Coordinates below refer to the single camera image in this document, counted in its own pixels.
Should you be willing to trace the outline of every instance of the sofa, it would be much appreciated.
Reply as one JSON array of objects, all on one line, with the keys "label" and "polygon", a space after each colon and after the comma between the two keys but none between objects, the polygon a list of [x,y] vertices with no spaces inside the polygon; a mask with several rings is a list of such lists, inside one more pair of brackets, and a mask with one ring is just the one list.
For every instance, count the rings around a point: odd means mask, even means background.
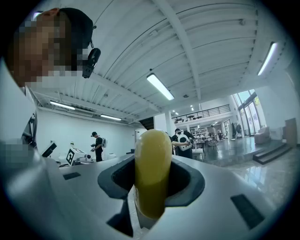
[{"label": "sofa", "polygon": [[254,142],[256,144],[263,144],[270,140],[270,128],[262,127],[258,133],[254,134]]}]

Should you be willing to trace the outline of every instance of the man in black shirt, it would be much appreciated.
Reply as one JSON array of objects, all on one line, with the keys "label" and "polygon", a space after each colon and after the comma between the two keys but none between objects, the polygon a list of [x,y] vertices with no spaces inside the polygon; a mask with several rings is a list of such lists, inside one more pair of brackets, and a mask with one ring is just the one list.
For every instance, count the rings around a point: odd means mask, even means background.
[{"label": "man in black shirt", "polygon": [[179,147],[179,146],[189,146],[190,145],[189,141],[186,141],[186,142],[175,142],[169,135],[168,135],[168,137],[170,138],[170,141],[171,141],[171,144],[172,144],[172,155],[175,155],[174,154],[174,150],[173,150],[173,146]]},{"label": "man in black shirt", "polygon": [[103,149],[101,146],[102,138],[96,132],[93,132],[91,137],[94,137],[96,139],[95,148],[93,149],[96,153],[96,162],[101,162],[102,161],[101,154],[103,152]]},{"label": "man in black shirt", "polygon": [[[175,129],[175,135],[172,137],[173,141],[178,142],[178,136],[180,134],[181,134],[180,129],[179,128]],[[183,131],[183,134],[188,138],[195,139],[194,136],[191,135],[191,133],[188,131]],[[178,147],[177,150],[178,150],[178,156],[193,159],[192,148],[187,149],[185,151],[181,151],[181,149]]]}]

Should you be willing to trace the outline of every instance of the railing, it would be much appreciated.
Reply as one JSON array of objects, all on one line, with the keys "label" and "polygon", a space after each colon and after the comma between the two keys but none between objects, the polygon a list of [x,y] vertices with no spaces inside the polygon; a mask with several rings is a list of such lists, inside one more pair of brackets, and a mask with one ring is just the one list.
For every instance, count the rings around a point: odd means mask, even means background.
[{"label": "railing", "polygon": [[178,116],[178,117],[172,118],[172,120],[176,124],[176,123],[181,123],[181,122],[193,121],[193,120],[197,120],[197,119],[201,119],[201,118],[207,118],[210,116],[214,116],[214,115],[218,115],[218,114],[226,113],[226,112],[230,112],[229,104],[223,105],[220,107],[211,108],[211,109],[204,110],[204,111],[199,111],[199,112],[194,112],[194,113]]}]

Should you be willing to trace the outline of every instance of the yellow handle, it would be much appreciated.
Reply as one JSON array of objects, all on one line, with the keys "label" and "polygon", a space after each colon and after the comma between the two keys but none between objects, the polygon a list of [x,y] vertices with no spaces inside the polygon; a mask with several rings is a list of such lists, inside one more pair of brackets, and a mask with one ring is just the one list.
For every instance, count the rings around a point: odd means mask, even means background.
[{"label": "yellow handle", "polygon": [[136,205],[149,218],[159,218],[165,209],[172,159],[169,136],[148,130],[135,144]]}]

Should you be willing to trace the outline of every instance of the ceiling light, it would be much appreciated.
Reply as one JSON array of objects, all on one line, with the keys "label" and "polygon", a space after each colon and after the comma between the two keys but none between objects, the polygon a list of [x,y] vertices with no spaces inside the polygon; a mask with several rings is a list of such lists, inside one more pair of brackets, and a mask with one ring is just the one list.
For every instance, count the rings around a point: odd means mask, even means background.
[{"label": "ceiling light", "polygon": [[107,115],[103,115],[103,114],[101,114],[101,117],[102,117],[102,118],[114,119],[114,120],[117,120],[117,121],[121,121],[121,120],[122,120],[121,118],[114,118],[114,117],[107,116]]},{"label": "ceiling light", "polygon": [[273,53],[274,53],[276,47],[277,47],[277,43],[271,43],[271,46],[270,46],[268,55],[267,55],[266,59],[264,60],[264,63],[263,63],[261,69],[259,70],[259,72],[258,72],[258,74],[257,74],[258,76],[261,75],[261,74],[263,73],[264,69],[265,69],[266,66],[268,65],[268,63],[269,63],[269,61],[270,61],[270,59],[271,59],[271,57],[272,57],[272,55],[273,55]]},{"label": "ceiling light", "polygon": [[174,96],[169,92],[169,90],[161,83],[161,81],[156,77],[154,73],[147,76],[147,80],[153,84],[168,100],[174,99]]},{"label": "ceiling light", "polygon": [[64,105],[64,104],[61,104],[61,103],[57,103],[57,102],[53,102],[52,100],[50,101],[50,103],[53,104],[53,105],[56,105],[58,107],[64,107],[64,108],[67,108],[67,109],[75,110],[74,107]]}]

